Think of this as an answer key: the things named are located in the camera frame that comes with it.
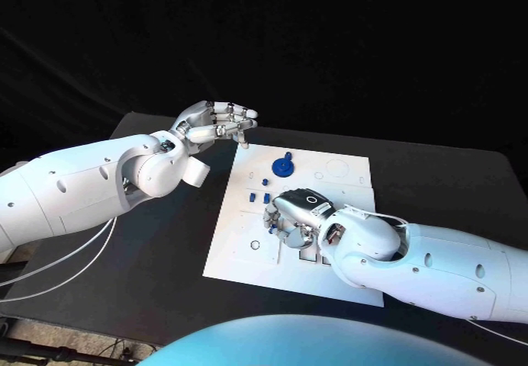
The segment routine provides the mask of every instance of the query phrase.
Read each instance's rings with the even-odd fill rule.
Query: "floor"
[[[12,257],[9,262],[26,261],[31,259],[31,256],[35,253],[36,248],[39,247],[39,242],[32,242],[21,246]],[[9,338],[22,339],[31,341],[35,344],[48,345],[54,347],[65,346],[68,348],[74,348],[78,352],[98,355],[101,352],[104,357],[114,357],[123,353],[123,349],[126,347],[132,350],[132,356],[137,360],[143,360],[150,353],[153,352],[153,348],[150,345],[123,341],[119,343],[113,354],[116,338],[110,338],[103,335],[97,335],[87,332],[80,332],[72,329],[61,328],[58,326],[51,326],[48,324],[41,324],[38,322],[32,322],[29,320],[18,320],[16,324],[8,331]],[[49,365],[65,365],[64,362],[49,362]],[[0,360],[0,366],[6,366],[9,363]],[[72,366],[87,366],[85,362],[74,361],[70,363]]]

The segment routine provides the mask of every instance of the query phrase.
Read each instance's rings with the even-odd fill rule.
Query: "robotic hand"
[[[390,216],[349,205],[338,210],[318,192],[297,189],[273,200],[263,219],[290,248],[318,243],[351,286],[462,319],[528,323],[528,252],[401,219],[391,226],[380,217]]]
[[[9,169],[0,175],[0,252],[100,225],[168,195],[181,180],[201,187],[209,166],[192,155],[231,138],[247,149],[254,118],[237,104],[201,101],[169,131],[59,150]]]

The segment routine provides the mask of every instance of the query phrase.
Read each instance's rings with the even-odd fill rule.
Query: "black table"
[[[152,133],[173,118],[127,114],[113,138]],[[497,152],[453,149],[259,127],[250,143],[370,158],[380,212],[446,226],[528,249],[528,204],[508,160]],[[113,337],[166,345],[224,321],[274,313],[355,319],[432,339],[497,364],[528,356],[528,348],[385,296],[385,308],[202,277],[237,144],[220,141],[197,157],[211,166],[201,189],[184,182],[165,198],[119,218],[114,237],[88,271],[31,300],[2,304],[2,313]],[[68,254],[98,230],[46,239],[28,265]],[[100,250],[103,238],[45,275],[18,283],[23,296],[68,278]],[[528,326],[491,323],[520,339]]]

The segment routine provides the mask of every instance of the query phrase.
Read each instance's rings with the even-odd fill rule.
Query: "black background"
[[[269,127],[489,149],[525,180],[521,3],[3,2],[0,168],[202,99]]]

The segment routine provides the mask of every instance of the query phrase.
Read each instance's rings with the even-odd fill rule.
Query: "blue object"
[[[289,151],[285,158],[277,159],[272,165],[273,174],[277,177],[290,177],[295,173],[295,162],[292,162],[292,152]]]
[[[486,365],[416,335],[352,320],[309,315],[256,316],[211,326],[163,347],[140,366],[176,364]]]

